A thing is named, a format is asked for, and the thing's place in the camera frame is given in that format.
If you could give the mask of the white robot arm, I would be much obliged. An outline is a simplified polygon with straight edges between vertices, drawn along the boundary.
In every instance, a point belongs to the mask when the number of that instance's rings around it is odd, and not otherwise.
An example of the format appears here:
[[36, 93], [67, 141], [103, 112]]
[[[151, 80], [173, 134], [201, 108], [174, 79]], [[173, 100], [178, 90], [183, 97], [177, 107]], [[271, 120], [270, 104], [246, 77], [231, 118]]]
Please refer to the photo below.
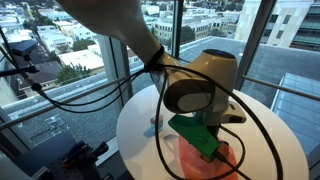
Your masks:
[[71, 17], [89, 30], [127, 45], [144, 63], [165, 107], [176, 115], [193, 113], [204, 130], [187, 130], [176, 118], [169, 122], [179, 135], [211, 159], [220, 143], [215, 130], [226, 117], [233, 93], [237, 61], [234, 55], [205, 49], [184, 65], [168, 54], [143, 18], [140, 0], [57, 0]]

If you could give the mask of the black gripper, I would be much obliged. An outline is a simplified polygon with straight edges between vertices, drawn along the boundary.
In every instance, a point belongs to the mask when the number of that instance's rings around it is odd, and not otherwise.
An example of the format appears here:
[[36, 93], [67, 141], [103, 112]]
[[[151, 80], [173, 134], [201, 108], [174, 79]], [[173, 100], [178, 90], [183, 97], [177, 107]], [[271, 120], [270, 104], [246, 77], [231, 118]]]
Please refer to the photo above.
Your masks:
[[207, 126], [207, 130], [210, 135], [217, 141], [217, 148], [211, 153], [210, 156], [201, 155], [201, 159], [206, 163], [211, 163], [215, 159], [226, 162], [229, 155], [229, 143], [218, 138], [218, 126]]

